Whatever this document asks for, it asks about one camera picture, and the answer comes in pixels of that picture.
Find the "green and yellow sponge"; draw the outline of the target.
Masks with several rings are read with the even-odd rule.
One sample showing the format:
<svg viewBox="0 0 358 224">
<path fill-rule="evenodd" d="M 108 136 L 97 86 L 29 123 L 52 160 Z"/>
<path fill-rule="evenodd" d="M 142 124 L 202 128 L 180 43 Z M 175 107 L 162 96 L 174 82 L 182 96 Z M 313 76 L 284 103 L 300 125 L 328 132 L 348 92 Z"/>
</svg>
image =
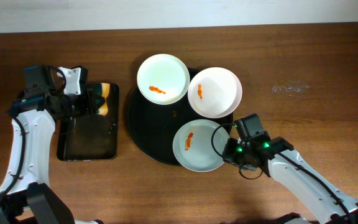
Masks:
<svg viewBox="0 0 358 224">
<path fill-rule="evenodd" d="M 95 83 L 91 85 L 94 90 L 96 114 L 106 116 L 108 113 L 108 96 L 110 92 L 110 84 L 108 83 Z"/>
</svg>

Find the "light grey plate bottom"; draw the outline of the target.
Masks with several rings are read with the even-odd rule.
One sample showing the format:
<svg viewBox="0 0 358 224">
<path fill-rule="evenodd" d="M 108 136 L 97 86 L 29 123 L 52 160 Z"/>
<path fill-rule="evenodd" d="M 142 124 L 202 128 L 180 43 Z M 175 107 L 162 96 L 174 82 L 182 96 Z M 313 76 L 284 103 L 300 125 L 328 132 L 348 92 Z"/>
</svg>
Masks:
<svg viewBox="0 0 358 224">
<path fill-rule="evenodd" d="M 220 155 L 228 139 L 229 133 L 218 123 L 197 119 L 176 132 L 173 153 L 183 167 L 195 172 L 209 172 L 224 164 Z"/>
</svg>

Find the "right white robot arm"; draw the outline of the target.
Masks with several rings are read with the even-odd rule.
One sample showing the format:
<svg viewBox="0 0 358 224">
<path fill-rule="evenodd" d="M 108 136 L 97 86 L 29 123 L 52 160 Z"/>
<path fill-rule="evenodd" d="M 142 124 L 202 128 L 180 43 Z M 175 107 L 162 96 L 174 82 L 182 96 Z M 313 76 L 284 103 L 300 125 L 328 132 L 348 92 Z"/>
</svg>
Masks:
<svg viewBox="0 0 358 224">
<path fill-rule="evenodd" d="M 300 200 L 319 223 L 358 223 L 358 199 L 339 190 L 315 171 L 282 137 L 272 139 L 257 114 L 223 128 L 235 128 L 239 139 L 229 138 L 218 155 L 239 172 L 260 169 Z"/>
</svg>

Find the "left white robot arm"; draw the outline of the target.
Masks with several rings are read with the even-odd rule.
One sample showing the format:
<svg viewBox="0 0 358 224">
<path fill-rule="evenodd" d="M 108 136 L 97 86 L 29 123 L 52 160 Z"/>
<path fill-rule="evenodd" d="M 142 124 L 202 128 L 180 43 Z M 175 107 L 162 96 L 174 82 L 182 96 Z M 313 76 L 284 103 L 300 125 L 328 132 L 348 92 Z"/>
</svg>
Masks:
<svg viewBox="0 0 358 224">
<path fill-rule="evenodd" d="M 36 65 L 23 70 L 26 88 L 12 103 L 13 142 L 9 165 L 0 186 L 0 223 L 78 223 L 51 190 L 49 156 L 58 120 L 108 112 L 108 83 L 87 84 L 88 69 Z"/>
</svg>

